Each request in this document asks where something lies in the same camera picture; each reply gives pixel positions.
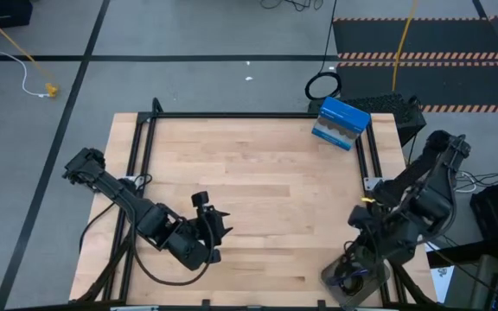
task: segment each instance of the yellow connector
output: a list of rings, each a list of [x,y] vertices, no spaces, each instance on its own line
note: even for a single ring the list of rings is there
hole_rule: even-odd
[[[59,91],[58,86],[53,86],[51,83],[46,83],[45,84],[46,90],[48,90],[48,94],[50,98],[54,98],[57,96],[57,92]]]

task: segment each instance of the yellow cable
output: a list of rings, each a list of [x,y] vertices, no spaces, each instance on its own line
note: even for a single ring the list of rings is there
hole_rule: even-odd
[[[32,58],[32,56],[30,56],[28,53],[26,53],[26,51],[24,51],[21,47],[18,46],[18,44],[16,44],[16,42],[13,41],[13,39],[11,39],[2,29],[0,29],[0,34],[3,35],[7,40],[9,40],[9,42],[11,42],[11,44],[13,46],[15,46],[16,49],[18,49],[22,54],[24,54],[24,56],[26,56],[32,63],[34,63],[35,67],[42,73],[46,76],[46,78],[49,79],[49,81],[53,82],[54,81],[54,76],[53,74],[51,74],[50,72],[46,71],[45,69],[43,69],[40,64],[37,63],[37,61],[34,60],[34,58]],[[57,91],[59,90],[58,86],[56,85],[52,85],[51,83],[47,83],[45,85],[46,89],[48,90],[48,93],[49,93],[49,97],[55,97]]]
[[[411,25],[411,20],[414,17],[414,12],[416,12],[416,7],[418,6],[418,0],[412,0],[411,14],[406,19],[405,30],[403,31],[403,36],[401,36],[401,42],[399,42],[399,49],[395,55],[395,67],[393,68],[393,79],[391,84],[391,91],[395,92],[395,86],[397,85],[397,68],[399,68],[399,59],[401,56],[401,51],[403,50],[403,45],[405,44],[406,33],[408,32],[408,27]]]

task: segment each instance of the blue box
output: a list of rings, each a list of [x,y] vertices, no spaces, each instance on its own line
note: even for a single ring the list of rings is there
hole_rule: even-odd
[[[345,150],[351,150],[354,141],[370,123],[370,115],[334,98],[324,99],[312,134]]]

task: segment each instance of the white cable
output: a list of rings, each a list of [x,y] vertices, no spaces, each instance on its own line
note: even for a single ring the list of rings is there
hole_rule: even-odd
[[[28,70],[26,69],[26,65],[24,65],[24,62],[22,62],[21,60],[18,60],[16,57],[14,57],[12,55],[6,54],[5,52],[0,51],[0,54],[9,57],[12,60],[16,60],[22,65],[22,69],[24,69],[24,78],[22,78],[22,89],[26,93],[33,95],[33,96],[37,96],[39,98],[49,97],[48,93],[43,93],[43,94],[42,93],[34,93],[34,92],[30,92],[29,90],[26,89],[26,78],[28,77]]]
[[[472,177],[472,175],[470,175],[470,174],[468,174],[466,172],[458,172],[458,173],[460,173],[464,177],[468,178],[470,180],[470,182],[471,182],[470,185],[474,185],[474,187],[471,188],[471,189],[468,189],[468,190],[460,190],[460,189],[458,189],[458,190],[455,190],[455,192],[460,193],[460,194],[473,193],[477,189],[477,186],[476,186],[476,181],[474,180],[474,178]]]

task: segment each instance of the wooden tabletop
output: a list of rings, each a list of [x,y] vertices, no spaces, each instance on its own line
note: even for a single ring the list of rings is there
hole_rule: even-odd
[[[107,171],[125,175],[136,114],[115,115],[105,151]],[[404,169],[404,158],[392,115],[372,117],[385,177]],[[195,217],[190,196],[208,191],[210,203],[231,213],[224,218],[233,230],[220,247],[222,261],[212,264],[198,282],[185,287],[151,281],[136,263],[131,274],[129,304],[336,306],[320,283],[320,272],[339,257],[342,246],[358,231],[347,224],[362,196],[356,152],[344,151],[311,135],[314,119],[186,119],[157,120],[149,173],[153,182],[145,197],[162,202],[187,218]],[[366,135],[363,136],[367,152]],[[137,170],[141,166],[140,144]],[[368,171],[373,172],[367,152]],[[90,218],[109,204],[96,195]],[[82,295],[105,267],[118,209],[98,220],[87,233],[71,290]],[[167,251],[159,252],[141,238],[139,254],[158,277],[186,281],[189,271]],[[431,299],[436,294],[423,246],[405,265]],[[115,277],[118,297],[122,268]],[[388,281],[396,301],[393,279]],[[380,294],[364,306],[380,306]]]

